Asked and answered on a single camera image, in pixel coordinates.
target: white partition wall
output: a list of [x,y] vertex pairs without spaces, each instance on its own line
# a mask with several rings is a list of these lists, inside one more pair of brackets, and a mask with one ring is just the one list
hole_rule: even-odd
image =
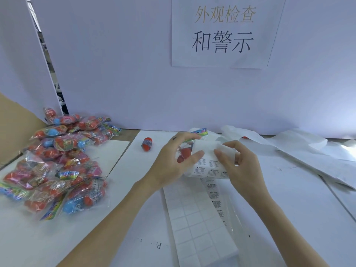
[[25,0],[0,0],[0,92],[42,120],[43,107],[62,114]]
[[266,69],[172,67],[171,0],[32,0],[70,113],[356,136],[356,0],[286,0]]

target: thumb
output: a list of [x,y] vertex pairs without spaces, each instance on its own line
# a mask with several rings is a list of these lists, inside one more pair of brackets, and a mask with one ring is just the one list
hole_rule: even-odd
[[234,170],[236,167],[230,161],[229,157],[226,154],[224,154],[223,152],[221,152],[220,150],[218,150],[218,149],[214,150],[214,154],[216,155],[216,157],[219,160],[219,162],[221,164],[223,164],[223,166],[228,171],[228,173],[230,173],[230,172],[232,173],[232,170]]
[[199,151],[196,152],[195,154],[192,154],[186,160],[181,162],[184,171],[186,171],[187,169],[192,167],[196,162],[198,162],[203,157],[203,155],[204,155],[204,151]]

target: person's right hand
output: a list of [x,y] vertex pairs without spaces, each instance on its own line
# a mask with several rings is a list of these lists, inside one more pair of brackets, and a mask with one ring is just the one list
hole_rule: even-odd
[[214,153],[228,172],[231,184],[254,207],[256,203],[269,197],[257,155],[239,141],[223,144],[239,152],[235,156],[238,166],[235,166],[220,150],[215,149]]

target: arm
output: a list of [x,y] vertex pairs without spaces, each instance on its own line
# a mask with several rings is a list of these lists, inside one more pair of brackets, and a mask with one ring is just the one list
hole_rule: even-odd
[[115,207],[57,267],[109,266],[125,235],[147,199],[163,186],[174,182],[204,155],[197,152],[184,162],[176,162],[176,151],[183,141],[199,139],[192,133],[178,133],[160,151],[151,169],[137,181]]
[[286,265],[288,267],[328,267],[329,265],[300,235],[270,196],[257,156],[239,141],[224,144],[239,152],[235,157],[238,167],[232,164],[221,151],[215,150],[216,156],[225,166],[234,188],[265,224]]

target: person's left hand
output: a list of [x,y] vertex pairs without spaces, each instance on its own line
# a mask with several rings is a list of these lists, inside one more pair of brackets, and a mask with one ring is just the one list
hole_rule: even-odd
[[188,139],[200,138],[201,136],[194,133],[177,133],[165,146],[163,146],[144,179],[149,179],[149,183],[154,186],[155,190],[174,182],[204,155],[203,151],[199,151],[188,157],[183,162],[178,163],[176,159],[178,147]]

